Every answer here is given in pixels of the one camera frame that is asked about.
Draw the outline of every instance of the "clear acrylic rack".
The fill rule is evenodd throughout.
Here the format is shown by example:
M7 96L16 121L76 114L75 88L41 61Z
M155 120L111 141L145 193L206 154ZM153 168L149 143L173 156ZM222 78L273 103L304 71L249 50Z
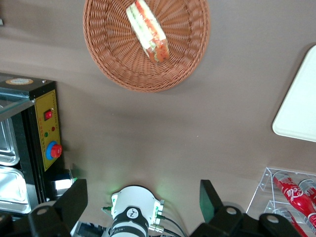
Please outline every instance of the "clear acrylic rack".
M299 184L304 179L312 179L316 181L316 175L314 174L267 167L262 175L262 178L258 184L256 192L252 197L246 213L250 217L258 220L262 213L273 213L274 210L278 208L286 208L292 213L296 222L302 227L304 232L309 237L315 237L315 234L306 225L304 221L304 215L292 207L282 192L276 187L276 185L273 184L272 176L280 170L286 171L296 184Z

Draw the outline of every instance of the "blue button base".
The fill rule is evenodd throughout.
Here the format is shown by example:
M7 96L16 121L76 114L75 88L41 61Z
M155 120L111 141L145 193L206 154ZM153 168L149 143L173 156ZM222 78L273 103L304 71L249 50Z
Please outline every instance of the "blue button base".
M50 155L50 153L51 153L51 149L52 149L53 146L56 145L56 144L57 144L57 142L55 142L55 141L52 141L51 143L48 144L47 149L46 149L46 158L47 158L48 160L54 159L54 158Z

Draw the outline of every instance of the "yellow panel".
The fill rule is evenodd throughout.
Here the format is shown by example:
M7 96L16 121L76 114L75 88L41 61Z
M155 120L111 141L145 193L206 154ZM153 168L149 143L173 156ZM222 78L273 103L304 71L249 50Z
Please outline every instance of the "yellow panel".
M45 112L51 111L52 117L45 120ZM43 157L44 169L47 169L56 161L55 158L48 160L46 157L46 148L49 143L56 141L60 144L59 124L57 114L56 92L51 92L42 95L35 102L36 118L39 127L40 147Z

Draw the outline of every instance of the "control panel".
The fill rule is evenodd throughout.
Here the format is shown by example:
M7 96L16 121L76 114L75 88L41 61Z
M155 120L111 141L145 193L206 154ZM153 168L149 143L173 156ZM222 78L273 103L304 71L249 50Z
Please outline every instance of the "control panel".
M47 171L62 152L55 90L36 99L35 111L44 170Z

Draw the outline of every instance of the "logo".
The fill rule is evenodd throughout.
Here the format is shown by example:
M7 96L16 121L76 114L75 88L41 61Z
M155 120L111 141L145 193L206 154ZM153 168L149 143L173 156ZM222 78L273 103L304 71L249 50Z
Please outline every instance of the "logo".
M138 211L135 208L131 208L127 211L127 217L130 219L135 219L138 217Z
M287 190L286 194L289 198L291 198L291 201L294 201L295 198L302 196L304 193L299 188L292 188L292 189Z
M6 80L5 82L10 85L28 85L28 84L32 84L34 81L31 79L25 79L25 78L14 78L14 79Z

